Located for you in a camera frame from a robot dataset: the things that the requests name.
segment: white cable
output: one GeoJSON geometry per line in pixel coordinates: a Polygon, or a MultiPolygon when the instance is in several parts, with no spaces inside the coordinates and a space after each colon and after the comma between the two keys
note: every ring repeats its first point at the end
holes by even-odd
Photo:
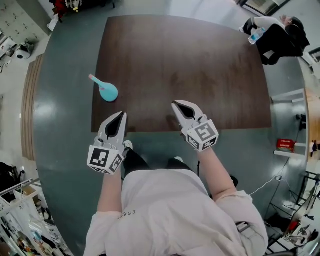
{"type": "Polygon", "coordinates": [[[249,196],[253,195],[254,193],[256,193],[258,190],[262,189],[265,185],[267,185],[268,183],[272,182],[272,180],[277,177],[279,175],[279,173],[282,174],[282,171],[284,170],[285,166],[287,165],[288,161],[285,163],[285,165],[281,168],[281,170],[276,174],[274,175],[268,182],[266,182],[263,186],[259,187],[256,191],[254,191],[253,193],[249,194],[249,196]]]}
{"type": "Polygon", "coordinates": [[[285,181],[286,184],[288,185],[289,189],[292,191],[292,189],[291,189],[291,187],[290,187],[290,185],[289,185],[289,183],[288,183],[288,181],[286,179],[281,179],[281,181],[285,181]]]}
{"type": "Polygon", "coordinates": [[[259,187],[256,191],[254,191],[253,193],[249,194],[249,196],[253,195],[254,193],[256,193],[258,190],[262,189],[265,185],[267,185],[268,183],[272,182],[272,180],[276,177],[277,175],[273,176],[268,182],[266,182],[262,187],[259,187]]]}

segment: white sleeve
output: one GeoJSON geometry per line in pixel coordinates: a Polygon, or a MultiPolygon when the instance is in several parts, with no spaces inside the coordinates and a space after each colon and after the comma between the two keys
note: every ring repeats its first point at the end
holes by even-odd
{"type": "Polygon", "coordinates": [[[121,212],[118,211],[97,212],[92,216],[83,256],[100,256],[106,253],[106,235],[120,216],[121,212]]]}
{"type": "Polygon", "coordinates": [[[242,244],[249,256],[264,255],[268,247],[268,235],[265,223],[252,203],[252,197],[244,191],[237,191],[220,197],[216,204],[237,223],[247,222],[248,232],[240,233],[242,244]]]}
{"type": "Polygon", "coordinates": [[[265,30],[268,30],[273,24],[277,24],[283,29],[285,28],[285,25],[283,25],[274,17],[256,17],[253,18],[253,20],[254,24],[256,24],[259,28],[264,28],[265,30]]]}

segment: shoe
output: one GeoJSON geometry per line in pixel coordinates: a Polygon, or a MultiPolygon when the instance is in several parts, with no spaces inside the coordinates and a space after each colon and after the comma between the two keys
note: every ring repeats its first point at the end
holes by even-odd
{"type": "Polygon", "coordinates": [[[232,175],[230,175],[230,177],[231,177],[231,180],[233,181],[234,186],[237,187],[238,186],[238,179],[232,175]]]}
{"type": "Polygon", "coordinates": [[[125,142],[123,142],[123,145],[128,149],[134,150],[134,145],[130,140],[126,140],[125,142]]]}
{"type": "Polygon", "coordinates": [[[176,156],[174,159],[180,161],[181,163],[185,163],[184,160],[180,156],[176,156]]]}

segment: water bottle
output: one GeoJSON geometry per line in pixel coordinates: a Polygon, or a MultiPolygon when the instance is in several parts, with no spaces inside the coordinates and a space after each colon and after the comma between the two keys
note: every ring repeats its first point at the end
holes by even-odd
{"type": "Polygon", "coordinates": [[[250,44],[254,45],[266,32],[266,30],[261,27],[255,31],[255,33],[249,37],[250,44]]]}

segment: light blue spoon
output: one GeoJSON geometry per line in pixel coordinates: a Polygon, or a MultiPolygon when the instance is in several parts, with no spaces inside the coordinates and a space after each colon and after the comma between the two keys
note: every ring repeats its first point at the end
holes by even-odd
{"type": "Polygon", "coordinates": [[[118,98],[118,89],[113,84],[102,82],[92,74],[89,78],[99,85],[100,95],[106,102],[114,102],[118,98]]]}

